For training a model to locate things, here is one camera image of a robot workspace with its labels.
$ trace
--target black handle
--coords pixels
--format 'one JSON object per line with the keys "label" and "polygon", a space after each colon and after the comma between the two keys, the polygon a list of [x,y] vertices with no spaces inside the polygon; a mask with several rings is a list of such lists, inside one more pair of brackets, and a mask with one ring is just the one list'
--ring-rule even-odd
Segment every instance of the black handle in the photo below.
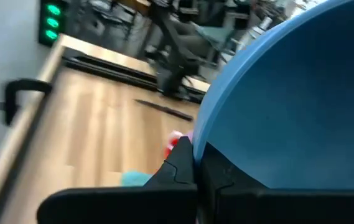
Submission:
{"label": "black handle", "polygon": [[16,111],[18,109],[17,104],[17,92],[21,90],[34,90],[40,91],[47,95],[52,90],[52,85],[40,81],[28,78],[23,78],[20,80],[14,80],[6,83],[4,94],[4,112],[5,112],[5,123],[9,126],[14,119]]}
{"label": "black handle", "polygon": [[192,121],[193,120],[193,116],[185,114],[183,112],[177,111],[177,110],[173,110],[171,108],[165,107],[165,112],[171,115],[174,115],[178,118],[184,119],[186,121]]}

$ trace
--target light blue object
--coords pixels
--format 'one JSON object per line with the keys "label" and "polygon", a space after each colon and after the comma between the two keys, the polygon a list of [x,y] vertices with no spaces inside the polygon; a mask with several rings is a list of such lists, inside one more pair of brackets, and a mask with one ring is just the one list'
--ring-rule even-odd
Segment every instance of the light blue object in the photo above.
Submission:
{"label": "light blue object", "polygon": [[354,189],[354,0],[328,0],[261,36],[202,102],[206,142],[270,188]]}
{"label": "light blue object", "polygon": [[231,27],[202,27],[196,25],[196,31],[210,42],[223,43],[231,34]]}
{"label": "light blue object", "polygon": [[152,175],[138,171],[125,172],[121,176],[121,185],[123,187],[140,187],[146,184],[151,177]]}

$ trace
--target red object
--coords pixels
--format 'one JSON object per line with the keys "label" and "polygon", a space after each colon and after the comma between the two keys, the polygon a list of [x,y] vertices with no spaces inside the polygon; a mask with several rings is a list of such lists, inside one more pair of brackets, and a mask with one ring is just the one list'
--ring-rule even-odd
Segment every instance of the red object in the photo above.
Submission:
{"label": "red object", "polygon": [[167,158],[171,154],[172,148],[178,143],[178,141],[179,137],[170,140],[170,144],[165,147],[165,158]]}

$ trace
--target wooden table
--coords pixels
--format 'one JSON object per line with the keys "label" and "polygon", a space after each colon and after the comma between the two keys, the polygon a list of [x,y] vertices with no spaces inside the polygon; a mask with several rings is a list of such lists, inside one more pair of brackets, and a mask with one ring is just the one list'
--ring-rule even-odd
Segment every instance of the wooden table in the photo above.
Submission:
{"label": "wooden table", "polygon": [[[63,35],[39,80],[48,82],[52,78],[65,47],[154,74],[146,62]],[[194,117],[196,104],[172,101],[69,68],[60,72],[0,223],[35,223],[41,201],[61,189],[119,185],[121,174],[129,170],[153,174],[164,160],[163,148],[170,132],[193,128],[193,123],[140,105],[134,99],[162,104]],[[191,81],[202,91],[209,86]],[[0,148],[0,188],[42,97],[41,93],[31,94]]]}
{"label": "wooden table", "polygon": [[147,0],[117,0],[118,3],[137,10],[143,16],[147,16],[151,3]]}

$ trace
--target knife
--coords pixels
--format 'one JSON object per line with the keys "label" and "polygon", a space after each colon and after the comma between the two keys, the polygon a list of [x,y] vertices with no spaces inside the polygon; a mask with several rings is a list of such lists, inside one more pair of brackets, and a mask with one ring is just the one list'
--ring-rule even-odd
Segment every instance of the knife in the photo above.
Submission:
{"label": "knife", "polygon": [[193,117],[191,115],[185,114],[185,113],[177,111],[177,110],[173,110],[173,109],[168,108],[166,106],[161,106],[161,105],[157,105],[155,103],[151,103],[151,102],[144,101],[144,100],[138,100],[138,99],[135,99],[135,101],[137,101],[138,103],[141,103],[143,105],[150,106],[151,108],[157,109],[159,111],[163,111],[165,113],[171,114],[171,115],[176,116],[178,118],[182,118],[186,121],[193,120]]}

